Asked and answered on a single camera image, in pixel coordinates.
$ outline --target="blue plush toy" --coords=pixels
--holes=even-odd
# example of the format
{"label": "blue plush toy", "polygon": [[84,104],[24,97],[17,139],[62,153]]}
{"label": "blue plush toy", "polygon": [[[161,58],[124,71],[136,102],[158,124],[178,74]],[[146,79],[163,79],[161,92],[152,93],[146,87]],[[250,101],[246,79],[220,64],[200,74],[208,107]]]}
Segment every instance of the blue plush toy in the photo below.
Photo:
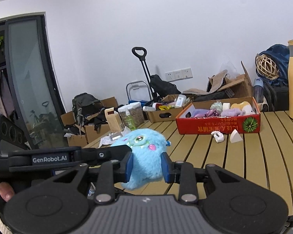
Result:
{"label": "blue plush toy", "polygon": [[121,184],[124,188],[134,190],[162,179],[161,154],[170,146],[163,135],[151,129],[137,129],[112,144],[118,145],[128,145],[133,153],[130,180]]}

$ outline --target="door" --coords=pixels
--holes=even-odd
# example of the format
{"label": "door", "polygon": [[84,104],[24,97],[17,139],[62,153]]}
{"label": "door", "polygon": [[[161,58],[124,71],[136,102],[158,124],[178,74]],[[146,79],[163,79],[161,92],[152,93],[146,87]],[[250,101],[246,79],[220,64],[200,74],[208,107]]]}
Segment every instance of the door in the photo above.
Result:
{"label": "door", "polygon": [[20,126],[32,149],[67,146],[63,106],[47,52],[43,16],[5,23],[5,58]]}

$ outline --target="white plush toy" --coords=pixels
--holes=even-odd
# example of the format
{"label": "white plush toy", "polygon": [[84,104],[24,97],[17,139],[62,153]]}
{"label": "white plush toy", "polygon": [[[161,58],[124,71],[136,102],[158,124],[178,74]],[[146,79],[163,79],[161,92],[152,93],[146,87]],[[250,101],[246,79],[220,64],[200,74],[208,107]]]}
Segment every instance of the white plush toy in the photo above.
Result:
{"label": "white plush toy", "polygon": [[246,105],[242,108],[243,116],[255,114],[251,105]]}

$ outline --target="black door frame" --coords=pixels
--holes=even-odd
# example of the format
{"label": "black door frame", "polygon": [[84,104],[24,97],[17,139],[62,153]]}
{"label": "black door frame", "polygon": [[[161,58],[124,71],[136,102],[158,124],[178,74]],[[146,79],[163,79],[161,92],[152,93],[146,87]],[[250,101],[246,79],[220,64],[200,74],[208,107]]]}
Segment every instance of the black door frame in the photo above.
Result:
{"label": "black door frame", "polygon": [[26,22],[26,21],[33,21],[35,20],[37,22],[37,30],[38,30],[38,39],[39,39],[39,50],[40,50],[40,55],[41,55],[41,61],[42,61],[42,66],[43,70],[45,73],[45,78],[47,81],[48,89],[51,95],[51,100],[54,104],[56,114],[58,116],[58,120],[60,121],[62,127],[64,127],[62,120],[60,116],[65,113],[65,109],[59,94],[59,90],[57,87],[57,83],[55,80],[55,75],[54,71],[52,68],[52,63],[51,63],[51,58],[50,58],[50,53],[49,53],[49,48],[48,48],[48,42],[47,42],[47,34],[46,34],[46,25],[45,25],[45,19],[44,15],[33,15],[33,16],[24,16],[24,17],[18,17],[18,18],[13,18],[5,21],[5,63],[6,63],[6,69],[7,69],[7,74],[8,74],[8,80],[9,80],[9,85],[10,85],[10,91],[14,103],[14,107],[16,109],[16,113],[19,116],[19,119],[16,121],[17,125],[20,126],[20,128],[24,131],[25,137],[29,142],[29,145],[32,149],[37,149],[38,145],[34,145],[29,132],[27,130],[26,124],[24,122],[23,115],[21,113],[21,109],[19,106],[19,102],[16,97],[16,91],[15,91],[15,85],[13,83],[13,78],[12,78],[12,72],[11,72],[11,67],[10,67],[10,54],[9,54],[9,25],[13,23],[18,23],[18,22]]}

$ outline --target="finger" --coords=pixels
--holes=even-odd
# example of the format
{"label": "finger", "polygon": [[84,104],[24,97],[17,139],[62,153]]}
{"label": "finger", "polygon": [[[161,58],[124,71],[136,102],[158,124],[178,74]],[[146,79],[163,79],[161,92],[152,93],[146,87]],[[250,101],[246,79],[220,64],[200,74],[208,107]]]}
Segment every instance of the finger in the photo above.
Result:
{"label": "finger", "polygon": [[8,202],[13,195],[15,195],[15,192],[11,185],[7,182],[1,182],[0,183],[0,196],[2,199],[4,199],[6,202]]}

